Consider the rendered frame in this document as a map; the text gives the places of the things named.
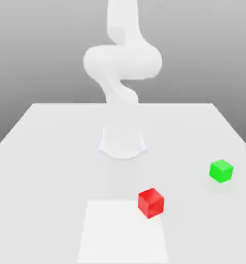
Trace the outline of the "small green cube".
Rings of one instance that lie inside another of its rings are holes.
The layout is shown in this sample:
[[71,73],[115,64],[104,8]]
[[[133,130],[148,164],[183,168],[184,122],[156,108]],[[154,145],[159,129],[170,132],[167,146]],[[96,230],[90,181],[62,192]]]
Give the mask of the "small green cube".
[[220,159],[210,164],[209,176],[219,183],[231,180],[234,167],[227,161]]

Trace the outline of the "small red cube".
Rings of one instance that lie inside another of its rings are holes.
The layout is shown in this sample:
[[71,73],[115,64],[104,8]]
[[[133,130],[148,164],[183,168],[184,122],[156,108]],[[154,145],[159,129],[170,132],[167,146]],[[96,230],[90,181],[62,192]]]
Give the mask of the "small red cube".
[[155,188],[138,194],[138,208],[148,219],[163,213],[164,205],[164,197]]

